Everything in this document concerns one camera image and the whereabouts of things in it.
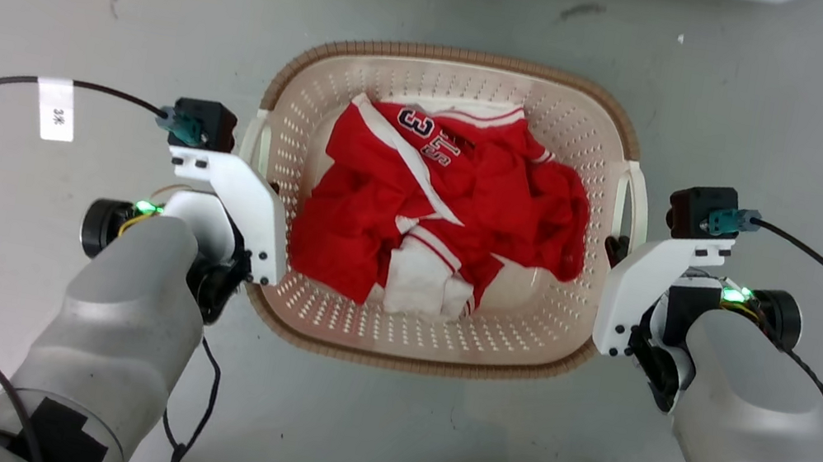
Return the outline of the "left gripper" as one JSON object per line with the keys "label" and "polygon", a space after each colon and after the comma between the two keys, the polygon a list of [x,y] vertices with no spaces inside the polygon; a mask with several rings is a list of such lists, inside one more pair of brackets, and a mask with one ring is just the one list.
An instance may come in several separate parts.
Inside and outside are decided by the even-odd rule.
{"label": "left gripper", "polygon": [[162,215],[182,220],[194,234],[198,251],[186,284],[205,325],[217,323],[239,286],[251,279],[252,251],[217,196],[177,192]]}

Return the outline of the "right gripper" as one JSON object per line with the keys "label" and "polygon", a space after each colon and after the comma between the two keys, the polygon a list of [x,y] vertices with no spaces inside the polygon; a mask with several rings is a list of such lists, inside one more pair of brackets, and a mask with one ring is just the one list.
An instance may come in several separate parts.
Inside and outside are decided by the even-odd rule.
{"label": "right gripper", "polygon": [[[628,235],[609,235],[604,248],[611,269],[631,252]],[[724,282],[710,274],[688,271],[643,313],[629,337],[626,352],[646,377],[655,406],[672,414],[690,387],[697,369],[687,348],[689,329],[698,317],[720,309]]]}

